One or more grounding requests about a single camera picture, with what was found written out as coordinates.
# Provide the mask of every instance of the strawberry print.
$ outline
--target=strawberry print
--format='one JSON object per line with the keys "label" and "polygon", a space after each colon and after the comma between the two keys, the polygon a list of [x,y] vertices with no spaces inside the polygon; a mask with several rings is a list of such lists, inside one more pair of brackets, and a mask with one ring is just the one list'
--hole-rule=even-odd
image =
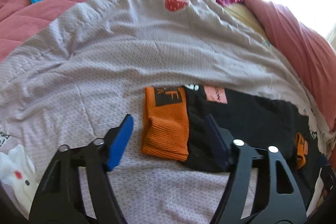
{"label": "strawberry print", "polygon": [[189,0],[165,0],[165,8],[171,12],[183,9],[189,4]]}

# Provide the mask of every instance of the silver screw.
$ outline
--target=silver screw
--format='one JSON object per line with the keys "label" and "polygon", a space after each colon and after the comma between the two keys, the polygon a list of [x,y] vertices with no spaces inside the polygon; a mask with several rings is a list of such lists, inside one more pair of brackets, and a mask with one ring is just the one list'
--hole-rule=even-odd
{"label": "silver screw", "polygon": [[94,141],[93,141],[93,144],[94,145],[102,145],[104,143],[104,139],[102,139],[102,138],[98,138],[98,139],[95,139]]}
{"label": "silver screw", "polygon": [[240,140],[240,139],[235,139],[233,140],[233,143],[236,145],[236,146],[243,146],[245,143]]}
{"label": "silver screw", "polygon": [[63,144],[63,145],[61,145],[61,146],[59,147],[58,150],[59,150],[60,152],[65,152],[65,151],[69,150],[69,147],[68,147],[68,145]]}
{"label": "silver screw", "polygon": [[272,153],[278,153],[279,152],[279,149],[275,146],[268,147],[268,150]]}

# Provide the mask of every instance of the red cheek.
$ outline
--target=red cheek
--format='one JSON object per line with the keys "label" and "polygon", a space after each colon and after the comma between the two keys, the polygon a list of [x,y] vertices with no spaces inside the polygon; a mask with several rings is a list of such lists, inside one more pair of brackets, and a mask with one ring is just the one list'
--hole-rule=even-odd
{"label": "red cheek", "polygon": [[14,172],[17,179],[22,179],[22,174],[19,171]]}

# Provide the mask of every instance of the orange ribbed cuff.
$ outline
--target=orange ribbed cuff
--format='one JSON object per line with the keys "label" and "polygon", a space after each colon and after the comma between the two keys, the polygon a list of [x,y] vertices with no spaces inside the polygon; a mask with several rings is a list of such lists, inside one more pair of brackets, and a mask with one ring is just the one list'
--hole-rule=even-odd
{"label": "orange ribbed cuff", "polygon": [[184,89],[146,87],[145,96],[141,152],[185,161],[189,120]]}

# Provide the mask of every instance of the pink label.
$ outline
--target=pink label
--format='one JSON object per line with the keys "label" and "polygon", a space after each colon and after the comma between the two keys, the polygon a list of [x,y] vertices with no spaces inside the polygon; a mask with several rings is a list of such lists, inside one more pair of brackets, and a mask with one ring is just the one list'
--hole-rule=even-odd
{"label": "pink label", "polygon": [[225,90],[218,87],[204,86],[205,94],[207,95],[207,100],[211,102],[218,102],[222,104],[227,104],[227,99],[225,95]]}

